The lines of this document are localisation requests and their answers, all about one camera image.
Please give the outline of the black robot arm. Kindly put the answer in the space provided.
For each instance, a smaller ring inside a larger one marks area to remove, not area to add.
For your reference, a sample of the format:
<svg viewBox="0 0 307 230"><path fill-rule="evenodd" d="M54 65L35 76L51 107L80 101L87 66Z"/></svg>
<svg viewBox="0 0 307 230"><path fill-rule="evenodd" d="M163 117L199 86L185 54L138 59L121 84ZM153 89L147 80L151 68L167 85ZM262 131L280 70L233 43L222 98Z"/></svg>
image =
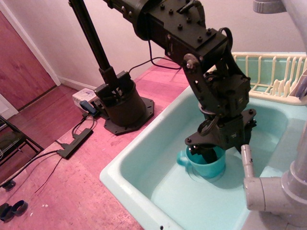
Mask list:
<svg viewBox="0 0 307 230"><path fill-rule="evenodd" d="M114 72L109 64L85 3L71 0L77 20L99 65L104 84L95 89L106 116L105 127L119 135L139 129L150 117L152 103L139 96L128 72ZM247 110L250 78L236 64L231 31L206 27L198 0L109 0L108 7L132 23L142 40L155 42L184 70L205 120L186 138L191 154L207 163L217 150L248 144L256 125L255 110Z"/></svg>

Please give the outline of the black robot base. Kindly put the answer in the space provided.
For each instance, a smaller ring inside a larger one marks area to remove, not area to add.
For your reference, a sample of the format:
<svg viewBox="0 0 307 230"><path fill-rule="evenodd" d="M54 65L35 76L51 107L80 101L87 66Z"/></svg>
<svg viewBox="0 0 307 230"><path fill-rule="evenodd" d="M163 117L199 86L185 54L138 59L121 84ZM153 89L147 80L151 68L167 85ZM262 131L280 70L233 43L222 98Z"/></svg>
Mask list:
<svg viewBox="0 0 307 230"><path fill-rule="evenodd" d="M139 130L154 115L154 101L139 95L126 71L94 92L102 105L99 110L106 120L104 128L116 136Z"/></svg>

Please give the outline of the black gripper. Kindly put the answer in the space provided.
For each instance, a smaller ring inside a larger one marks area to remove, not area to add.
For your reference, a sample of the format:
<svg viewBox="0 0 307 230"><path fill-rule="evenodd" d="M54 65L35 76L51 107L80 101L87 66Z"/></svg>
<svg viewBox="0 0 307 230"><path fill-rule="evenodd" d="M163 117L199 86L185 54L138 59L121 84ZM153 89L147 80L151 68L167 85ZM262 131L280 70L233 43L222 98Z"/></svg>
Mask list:
<svg viewBox="0 0 307 230"><path fill-rule="evenodd" d="M185 139L192 161L210 164L218 160L214 147L230 149L235 147L241 154L241 147L248 145L251 131L256 126L255 109L247 109L235 117L206 115L197 131Z"/></svg>

